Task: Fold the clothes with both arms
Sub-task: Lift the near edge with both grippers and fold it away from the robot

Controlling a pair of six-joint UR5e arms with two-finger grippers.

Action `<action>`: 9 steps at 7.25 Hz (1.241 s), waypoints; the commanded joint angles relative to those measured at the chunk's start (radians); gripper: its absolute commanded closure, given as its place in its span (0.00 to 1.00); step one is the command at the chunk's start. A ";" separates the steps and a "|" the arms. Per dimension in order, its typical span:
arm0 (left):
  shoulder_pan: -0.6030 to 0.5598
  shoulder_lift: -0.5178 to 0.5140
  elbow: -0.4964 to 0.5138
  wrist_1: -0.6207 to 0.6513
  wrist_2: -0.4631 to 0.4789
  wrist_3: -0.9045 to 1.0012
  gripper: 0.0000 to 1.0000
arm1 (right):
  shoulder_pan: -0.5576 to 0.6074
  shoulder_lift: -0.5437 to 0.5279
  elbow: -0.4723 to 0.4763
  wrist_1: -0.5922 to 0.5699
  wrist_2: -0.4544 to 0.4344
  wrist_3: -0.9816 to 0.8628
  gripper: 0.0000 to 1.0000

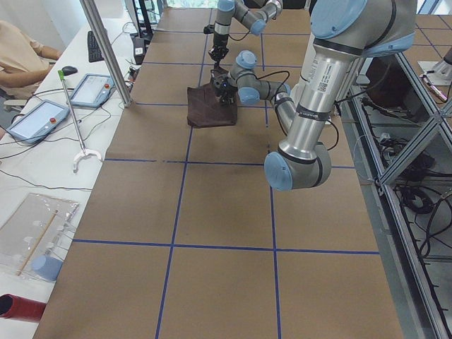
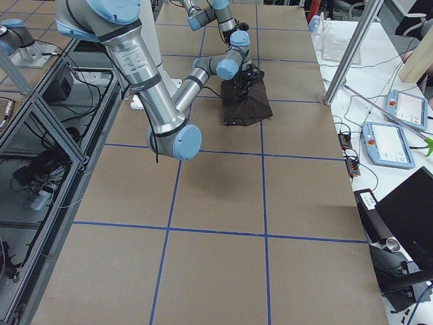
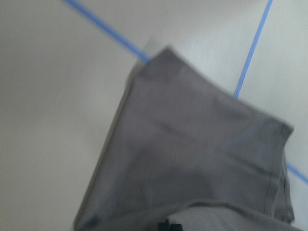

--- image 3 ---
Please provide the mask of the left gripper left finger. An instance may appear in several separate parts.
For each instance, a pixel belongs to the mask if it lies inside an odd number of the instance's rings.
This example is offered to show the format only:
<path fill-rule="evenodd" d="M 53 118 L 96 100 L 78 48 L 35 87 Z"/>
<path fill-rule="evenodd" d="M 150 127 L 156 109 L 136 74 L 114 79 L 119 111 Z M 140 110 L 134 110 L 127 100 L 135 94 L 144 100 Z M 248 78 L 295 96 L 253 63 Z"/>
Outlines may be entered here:
<path fill-rule="evenodd" d="M 157 224 L 158 231 L 170 231 L 170 223 L 168 220 Z"/>

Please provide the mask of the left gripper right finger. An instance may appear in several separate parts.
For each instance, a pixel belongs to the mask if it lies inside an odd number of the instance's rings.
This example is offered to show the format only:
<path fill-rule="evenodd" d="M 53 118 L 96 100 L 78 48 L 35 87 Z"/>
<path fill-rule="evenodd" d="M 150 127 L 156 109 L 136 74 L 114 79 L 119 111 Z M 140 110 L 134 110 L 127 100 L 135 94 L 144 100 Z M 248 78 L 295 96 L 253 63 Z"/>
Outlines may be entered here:
<path fill-rule="evenodd" d="M 182 225 L 178 223 L 170 224 L 170 231 L 182 231 Z"/>

